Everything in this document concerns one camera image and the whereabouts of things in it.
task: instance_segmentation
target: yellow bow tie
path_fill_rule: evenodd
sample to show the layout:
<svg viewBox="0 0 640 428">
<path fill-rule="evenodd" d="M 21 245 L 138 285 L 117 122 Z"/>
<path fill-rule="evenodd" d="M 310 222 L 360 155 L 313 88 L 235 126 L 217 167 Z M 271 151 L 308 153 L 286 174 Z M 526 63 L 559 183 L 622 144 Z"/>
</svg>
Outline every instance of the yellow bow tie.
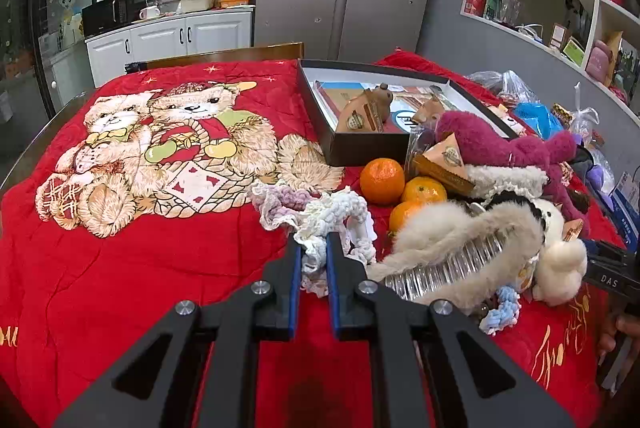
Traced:
<svg viewBox="0 0 640 428">
<path fill-rule="evenodd" d="M 112 139 L 122 142 L 127 140 L 128 136 L 129 136 L 129 128 L 120 128 L 118 130 L 111 130 L 108 132 L 90 133 L 86 138 L 85 142 L 93 147 L 107 140 L 112 140 Z"/>
</svg>

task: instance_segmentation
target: red quilt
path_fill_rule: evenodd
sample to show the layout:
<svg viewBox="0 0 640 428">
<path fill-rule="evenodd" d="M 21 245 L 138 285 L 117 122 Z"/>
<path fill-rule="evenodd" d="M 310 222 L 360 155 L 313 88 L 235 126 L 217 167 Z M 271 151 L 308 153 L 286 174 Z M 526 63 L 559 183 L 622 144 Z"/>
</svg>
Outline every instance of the red quilt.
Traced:
<svg viewBox="0 0 640 428">
<path fill-rule="evenodd" d="M 414 54 L 383 64 L 497 102 Z M 295 61 L 164 68 L 97 91 L 2 201 L 0 374 L 37 424 L 51 426 L 176 302 L 225 299 L 279 257 L 285 234 L 265 231 L 245 203 L 253 180 L 358 190 L 360 170 L 327 167 L 314 138 Z M 371 211 L 383 238 L 390 210 Z M 595 205 L 589 217 L 593 238 L 618 241 Z M 327 303 L 303 294 L 295 340 L 261 347 L 257 427 L 371 426 L 367 346 L 334 340 Z M 578 426 L 600 403 L 604 306 L 587 287 L 555 309 L 524 302 L 495 338 Z"/>
</svg>

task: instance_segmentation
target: black microwave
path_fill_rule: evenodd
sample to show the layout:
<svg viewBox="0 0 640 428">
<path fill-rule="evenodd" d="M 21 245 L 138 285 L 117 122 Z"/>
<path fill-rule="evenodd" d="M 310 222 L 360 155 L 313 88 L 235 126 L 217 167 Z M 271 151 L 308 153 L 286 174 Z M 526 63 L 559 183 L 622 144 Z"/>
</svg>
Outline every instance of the black microwave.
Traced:
<svg viewBox="0 0 640 428">
<path fill-rule="evenodd" d="M 110 30 L 135 22 L 146 0 L 102 0 L 82 9 L 82 30 L 85 38 L 93 38 Z"/>
</svg>

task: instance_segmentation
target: magenta plush toy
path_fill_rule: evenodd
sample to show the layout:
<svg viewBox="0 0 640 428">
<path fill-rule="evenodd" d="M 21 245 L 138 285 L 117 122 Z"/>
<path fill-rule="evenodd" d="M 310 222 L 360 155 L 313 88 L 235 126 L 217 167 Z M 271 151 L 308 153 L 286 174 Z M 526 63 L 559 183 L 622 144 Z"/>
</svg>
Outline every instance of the magenta plush toy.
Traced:
<svg viewBox="0 0 640 428">
<path fill-rule="evenodd" d="M 583 231 L 588 234 L 586 215 L 576 209 L 561 182 L 562 168 L 559 163 L 575 157 L 575 141 L 568 131 L 558 132 L 548 141 L 533 135 L 507 140 L 477 115 L 470 112 L 444 112 L 436 126 L 436 140 L 442 141 L 452 133 L 456 135 L 465 164 L 511 168 L 536 166 L 544 170 L 549 182 L 543 195 L 548 195 L 556 204 L 562 204 L 561 211 L 566 220 L 583 219 Z"/>
</svg>

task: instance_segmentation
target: orange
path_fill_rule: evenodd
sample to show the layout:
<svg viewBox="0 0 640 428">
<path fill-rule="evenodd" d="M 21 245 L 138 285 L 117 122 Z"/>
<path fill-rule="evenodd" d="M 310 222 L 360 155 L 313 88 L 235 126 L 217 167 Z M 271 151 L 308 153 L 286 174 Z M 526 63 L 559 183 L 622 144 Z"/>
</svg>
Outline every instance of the orange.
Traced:
<svg viewBox="0 0 640 428">
<path fill-rule="evenodd" d="M 405 201 L 420 201 L 423 204 L 447 200 L 447 190 L 436 179 L 431 177 L 415 177 L 406 183 L 402 197 Z"/>
<path fill-rule="evenodd" d="M 396 233 L 399 229 L 402 229 L 407 218 L 423 206 L 424 203 L 420 201 L 406 201 L 396 205 L 391 215 L 389 215 L 389 232 Z"/>
<path fill-rule="evenodd" d="M 360 172 L 360 189 L 371 204 L 395 204 L 404 189 L 404 170 L 393 159 L 375 159 Z"/>
</svg>

